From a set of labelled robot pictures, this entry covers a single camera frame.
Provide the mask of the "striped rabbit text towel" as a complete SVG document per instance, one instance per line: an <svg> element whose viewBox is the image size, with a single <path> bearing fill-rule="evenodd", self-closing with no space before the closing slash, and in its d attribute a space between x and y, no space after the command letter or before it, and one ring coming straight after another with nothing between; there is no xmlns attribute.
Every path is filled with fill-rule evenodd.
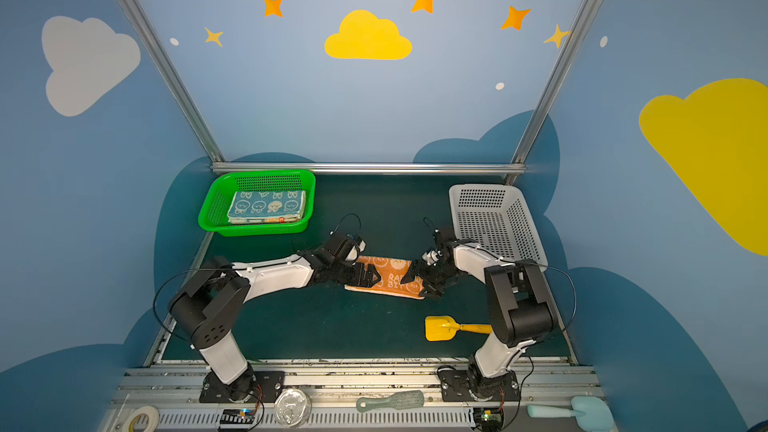
<svg viewBox="0 0 768 432"><path fill-rule="evenodd" d="M298 216L274 216L274 217L231 217L228 224L231 225L255 225L255 224L291 224L300 222Z"/></svg>

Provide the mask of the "teal owl pattern towel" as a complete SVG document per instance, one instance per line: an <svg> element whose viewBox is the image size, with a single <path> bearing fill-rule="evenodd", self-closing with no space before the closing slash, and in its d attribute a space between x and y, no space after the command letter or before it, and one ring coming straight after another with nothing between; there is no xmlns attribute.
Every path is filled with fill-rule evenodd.
<svg viewBox="0 0 768 432"><path fill-rule="evenodd" d="M227 218L274 216L302 218L305 202L306 192L303 190L238 191L232 200Z"/></svg>

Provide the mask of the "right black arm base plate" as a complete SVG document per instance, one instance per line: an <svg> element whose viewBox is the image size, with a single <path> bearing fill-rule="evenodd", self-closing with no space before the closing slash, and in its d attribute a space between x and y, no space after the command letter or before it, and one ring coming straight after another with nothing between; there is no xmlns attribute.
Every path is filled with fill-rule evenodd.
<svg viewBox="0 0 768 432"><path fill-rule="evenodd" d="M444 402L501 402L521 397L514 372L487 378L474 367L461 370L446 366L439 368L436 375Z"/></svg>

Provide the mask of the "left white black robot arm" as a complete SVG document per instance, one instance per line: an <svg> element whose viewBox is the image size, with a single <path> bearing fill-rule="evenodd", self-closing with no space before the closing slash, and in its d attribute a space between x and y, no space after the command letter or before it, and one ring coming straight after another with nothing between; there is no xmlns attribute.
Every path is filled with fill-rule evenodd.
<svg viewBox="0 0 768 432"><path fill-rule="evenodd" d="M377 285L381 275L376 267L359 257L357 247L344 249L340 256L320 247L272 261L218 261L195 272L170 300L168 310L215 377L230 386L249 375L249 363L232 333L244 304L315 283Z"/></svg>

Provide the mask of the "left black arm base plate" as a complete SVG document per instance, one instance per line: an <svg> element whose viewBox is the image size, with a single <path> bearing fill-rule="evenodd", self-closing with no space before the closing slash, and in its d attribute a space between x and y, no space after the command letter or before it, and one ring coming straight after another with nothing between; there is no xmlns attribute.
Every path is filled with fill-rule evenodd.
<svg viewBox="0 0 768 432"><path fill-rule="evenodd" d="M273 403L283 390L285 373L282 371L246 370L232 383L225 384L209 372L203 381L200 403Z"/></svg>

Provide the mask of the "grey plastic basket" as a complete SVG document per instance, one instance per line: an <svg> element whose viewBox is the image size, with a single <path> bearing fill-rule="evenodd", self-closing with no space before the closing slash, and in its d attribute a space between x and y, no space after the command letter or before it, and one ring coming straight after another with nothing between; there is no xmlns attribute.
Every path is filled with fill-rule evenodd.
<svg viewBox="0 0 768 432"><path fill-rule="evenodd" d="M548 264L522 192L498 184L457 184L449 189L454 234L496 256Z"/></svg>

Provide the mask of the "orange pattern towel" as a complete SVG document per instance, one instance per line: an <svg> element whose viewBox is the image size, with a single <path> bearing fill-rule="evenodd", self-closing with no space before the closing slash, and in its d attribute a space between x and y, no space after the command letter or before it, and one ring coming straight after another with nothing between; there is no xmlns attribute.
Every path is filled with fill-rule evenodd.
<svg viewBox="0 0 768 432"><path fill-rule="evenodd" d="M423 300L421 292L424 288L421 278L417 277L408 283L402 282L411 265L409 260L361 256L358 262L364 264L367 269L375 268L380 280L371 287L345 285L347 291Z"/></svg>

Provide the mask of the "green plastic basket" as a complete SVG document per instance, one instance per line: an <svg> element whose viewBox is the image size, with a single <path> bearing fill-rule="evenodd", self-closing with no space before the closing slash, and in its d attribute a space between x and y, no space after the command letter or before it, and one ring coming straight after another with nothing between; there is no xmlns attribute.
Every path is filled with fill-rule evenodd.
<svg viewBox="0 0 768 432"><path fill-rule="evenodd" d="M227 213L238 191L303 190L306 202L302 220L291 224L228 224ZM316 178L306 170L251 171L225 174L209 188L198 216L199 226L225 237L295 234L308 227L313 214Z"/></svg>

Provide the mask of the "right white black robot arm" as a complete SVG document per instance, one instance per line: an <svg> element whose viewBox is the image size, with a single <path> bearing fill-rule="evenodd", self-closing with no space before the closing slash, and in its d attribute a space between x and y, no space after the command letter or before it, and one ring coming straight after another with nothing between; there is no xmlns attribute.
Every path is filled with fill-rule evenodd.
<svg viewBox="0 0 768 432"><path fill-rule="evenodd" d="M423 297L441 296L462 275L485 286L492 332L473 357L475 374L505 375L527 348L560 329L546 266L497 255L476 242L450 240L411 263L403 284L422 280Z"/></svg>

